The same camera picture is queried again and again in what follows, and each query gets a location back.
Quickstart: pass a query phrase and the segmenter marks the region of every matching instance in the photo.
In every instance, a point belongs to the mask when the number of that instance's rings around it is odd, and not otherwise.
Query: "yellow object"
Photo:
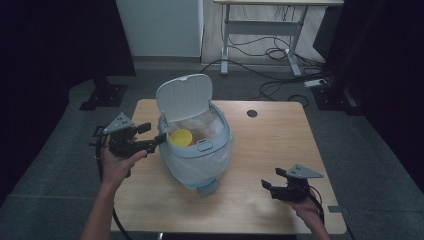
[[[187,129],[178,129],[171,134],[170,140],[173,144],[180,147],[193,145],[193,135]]]

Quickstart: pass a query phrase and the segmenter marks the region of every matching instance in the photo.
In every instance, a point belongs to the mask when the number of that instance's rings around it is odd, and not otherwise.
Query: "table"
[[[131,177],[119,188],[115,208],[127,231],[169,233],[310,233],[303,221],[286,204],[271,199],[261,179],[285,186],[275,168],[301,164],[324,174],[310,179],[323,197],[326,227],[330,234],[343,234],[346,225],[330,179],[321,160],[302,106],[294,102],[213,101],[225,114],[234,134],[232,162],[219,180],[220,187],[202,196],[181,185],[168,172],[159,151],[142,159]],[[256,117],[249,117],[255,110]],[[152,139],[158,134],[156,101],[137,104],[133,121],[152,123],[152,130],[138,136]],[[118,230],[113,223],[112,230]]]
[[[214,0],[215,3],[226,6],[224,24],[224,46],[221,53],[221,74],[228,74],[228,37],[230,34],[293,36],[290,48],[285,49],[287,59],[295,76],[302,73],[299,70],[294,53],[305,21],[308,6],[341,6],[343,0]],[[267,22],[267,21],[234,21],[230,20],[231,5],[288,5],[303,6],[298,22]]]

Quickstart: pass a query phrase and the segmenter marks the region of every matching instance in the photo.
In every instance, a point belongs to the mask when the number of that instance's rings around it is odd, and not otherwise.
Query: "wall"
[[[133,56],[200,57],[203,0],[117,0]]]

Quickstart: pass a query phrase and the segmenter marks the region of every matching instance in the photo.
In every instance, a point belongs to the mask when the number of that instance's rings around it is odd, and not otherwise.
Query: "hand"
[[[135,153],[128,159],[116,157],[109,151],[108,147],[102,150],[102,164],[103,164],[103,179],[102,184],[106,184],[111,187],[112,190],[117,190],[124,181],[128,171],[138,162],[140,159],[147,156],[147,151],[142,150]]]
[[[320,220],[318,208],[315,203],[310,199],[306,198],[301,202],[290,202],[290,201],[282,201],[293,208],[296,211],[296,215],[300,217],[306,224],[306,226],[311,229],[314,225],[316,225],[316,220]]]

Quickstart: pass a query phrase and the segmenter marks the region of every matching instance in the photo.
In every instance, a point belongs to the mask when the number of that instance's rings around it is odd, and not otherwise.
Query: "flip lid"
[[[206,112],[212,91],[212,80],[208,76],[188,75],[162,84],[156,92],[156,102],[166,121],[180,121]]]

